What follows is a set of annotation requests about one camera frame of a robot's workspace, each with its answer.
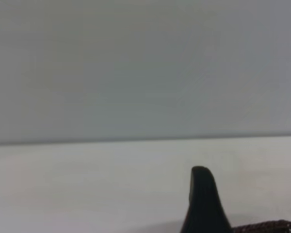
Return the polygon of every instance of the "black object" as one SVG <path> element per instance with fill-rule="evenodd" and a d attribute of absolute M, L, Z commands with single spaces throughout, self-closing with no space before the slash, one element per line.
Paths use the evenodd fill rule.
<path fill-rule="evenodd" d="M 291 222 L 285 220 L 232 228 L 222 208 L 214 177 L 206 167 L 192 168 L 189 201 L 180 233 L 291 233 Z"/>

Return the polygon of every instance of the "white wall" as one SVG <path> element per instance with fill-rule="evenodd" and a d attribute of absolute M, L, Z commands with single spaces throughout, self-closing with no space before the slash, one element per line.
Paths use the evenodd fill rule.
<path fill-rule="evenodd" d="M 0 0 L 0 143 L 291 133 L 291 0 Z"/>

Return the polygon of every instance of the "woven texture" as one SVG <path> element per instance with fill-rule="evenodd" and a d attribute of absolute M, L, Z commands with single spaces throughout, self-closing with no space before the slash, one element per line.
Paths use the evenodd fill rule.
<path fill-rule="evenodd" d="M 234 233 L 291 233 L 291 222 L 285 220 L 262 222 L 233 228 Z"/>

